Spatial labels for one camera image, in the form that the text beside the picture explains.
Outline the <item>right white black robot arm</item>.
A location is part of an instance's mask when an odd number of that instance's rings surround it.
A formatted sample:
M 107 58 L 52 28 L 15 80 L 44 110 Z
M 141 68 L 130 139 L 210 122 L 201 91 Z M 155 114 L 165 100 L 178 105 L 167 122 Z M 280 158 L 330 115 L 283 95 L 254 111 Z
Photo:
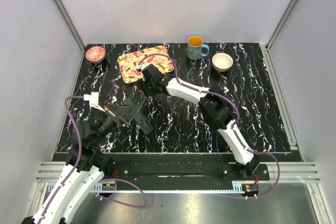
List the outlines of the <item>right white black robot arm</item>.
M 216 130 L 234 154 L 241 178 L 250 180 L 257 175 L 259 161 L 237 127 L 237 108 L 225 96 L 209 88 L 181 80 L 177 75 L 163 74 L 153 64 L 137 66 L 143 75 L 139 82 L 145 96 L 166 94 L 196 104 L 204 122 Z

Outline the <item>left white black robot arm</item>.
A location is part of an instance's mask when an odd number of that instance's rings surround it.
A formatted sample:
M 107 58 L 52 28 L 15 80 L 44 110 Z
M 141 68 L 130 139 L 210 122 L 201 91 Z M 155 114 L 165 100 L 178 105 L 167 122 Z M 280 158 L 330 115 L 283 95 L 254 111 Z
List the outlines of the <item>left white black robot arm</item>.
M 91 108 L 102 111 L 102 118 L 94 125 L 87 121 L 76 123 L 67 111 L 75 131 L 68 159 L 46 202 L 33 216 L 24 218 L 23 223 L 71 223 L 93 186 L 102 179 L 115 179 L 113 158 L 102 153 L 99 144 L 115 127 L 124 127 L 132 121 L 141 126 L 147 123 L 141 105 L 131 98 L 122 105 L 105 106 L 99 105 L 97 92 L 66 98 L 70 99 L 87 101 Z

